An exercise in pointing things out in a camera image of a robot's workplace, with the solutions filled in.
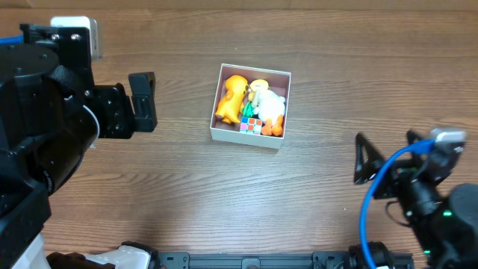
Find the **orange dinosaur toy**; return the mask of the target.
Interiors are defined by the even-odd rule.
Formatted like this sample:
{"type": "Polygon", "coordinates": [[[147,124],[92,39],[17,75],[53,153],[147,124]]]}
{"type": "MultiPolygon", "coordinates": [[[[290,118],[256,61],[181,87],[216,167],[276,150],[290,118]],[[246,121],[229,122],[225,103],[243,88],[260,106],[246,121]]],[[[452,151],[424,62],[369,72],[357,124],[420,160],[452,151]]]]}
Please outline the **orange dinosaur toy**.
{"type": "Polygon", "coordinates": [[[225,96],[219,101],[216,117],[219,117],[224,123],[240,123],[238,114],[243,109],[243,100],[247,94],[248,81],[241,75],[233,75],[226,79],[225,96]]]}

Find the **green round lid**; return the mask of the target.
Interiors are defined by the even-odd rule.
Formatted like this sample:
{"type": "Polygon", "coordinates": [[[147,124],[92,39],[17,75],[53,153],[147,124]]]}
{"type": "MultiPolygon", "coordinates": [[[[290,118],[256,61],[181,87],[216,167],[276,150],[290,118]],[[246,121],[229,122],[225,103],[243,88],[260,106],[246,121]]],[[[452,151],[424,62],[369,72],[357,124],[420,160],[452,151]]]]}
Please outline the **green round lid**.
{"type": "Polygon", "coordinates": [[[253,118],[255,116],[255,108],[251,102],[247,102],[242,109],[242,115],[244,117],[253,118]]]}

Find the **white plush duck toy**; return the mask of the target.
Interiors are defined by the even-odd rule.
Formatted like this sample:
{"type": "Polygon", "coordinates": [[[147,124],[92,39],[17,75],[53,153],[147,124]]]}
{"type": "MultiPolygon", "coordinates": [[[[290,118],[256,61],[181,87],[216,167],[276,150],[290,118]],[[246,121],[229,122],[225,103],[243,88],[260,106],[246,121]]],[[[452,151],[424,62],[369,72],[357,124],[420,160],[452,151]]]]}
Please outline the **white plush duck toy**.
{"type": "Polygon", "coordinates": [[[254,114],[264,124],[261,134],[264,136],[282,136],[285,97],[278,96],[272,90],[261,90],[256,93],[252,103],[255,105],[254,114]]]}

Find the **multicoloured puzzle cube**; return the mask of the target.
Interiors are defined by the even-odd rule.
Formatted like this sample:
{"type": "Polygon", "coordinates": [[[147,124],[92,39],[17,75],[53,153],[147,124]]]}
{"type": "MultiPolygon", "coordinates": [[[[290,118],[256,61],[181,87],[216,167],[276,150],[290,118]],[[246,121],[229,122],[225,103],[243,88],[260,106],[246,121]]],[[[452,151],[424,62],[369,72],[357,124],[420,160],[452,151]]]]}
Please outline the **multicoloured puzzle cube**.
{"type": "Polygon", "coordinates": [[[262,121],[253,117],[242,117],[240,123],[240,133],[250,135],[260,135],[262,129],[262,121]]]}

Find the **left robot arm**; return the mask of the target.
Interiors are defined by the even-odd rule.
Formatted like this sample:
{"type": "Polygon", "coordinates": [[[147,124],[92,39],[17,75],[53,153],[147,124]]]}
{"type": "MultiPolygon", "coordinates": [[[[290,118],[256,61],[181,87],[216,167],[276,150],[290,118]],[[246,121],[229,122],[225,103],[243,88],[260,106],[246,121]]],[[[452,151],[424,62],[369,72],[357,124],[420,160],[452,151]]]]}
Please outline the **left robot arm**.
{"type": "Polygon", "coordinates": [[[83,26],[23,24],[1,40],[1,266],[157,268],[158,254],[135,243],[101,255],[44,253],[49,197],[96,141],[154,131],[155,74],[122,84],[93,79],[93,32],[83,26]]]}

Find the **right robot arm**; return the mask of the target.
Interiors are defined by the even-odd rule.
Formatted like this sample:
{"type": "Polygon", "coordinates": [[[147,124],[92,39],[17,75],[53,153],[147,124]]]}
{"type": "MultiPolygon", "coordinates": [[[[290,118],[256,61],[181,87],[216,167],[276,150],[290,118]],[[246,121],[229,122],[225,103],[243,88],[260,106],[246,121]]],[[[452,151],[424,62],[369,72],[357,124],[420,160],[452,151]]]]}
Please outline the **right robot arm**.
{"type": "Polygon", "coordinates": [[[370,184],[359,214],[359,244],[349,248],[345,268],[411,268],[411,258],[400,258],[382,242],[367,238],[371,200],[399,204],[413,231],[428,268],[477,267],[477,185],[457,185],[447,196],[437,187],[452,174],[466,144],[467,134],[454,127],[433,129],[429,137],[412,130],[408,144],[384,158],[362,134],[356,135],[354,183],[370,184]]]}

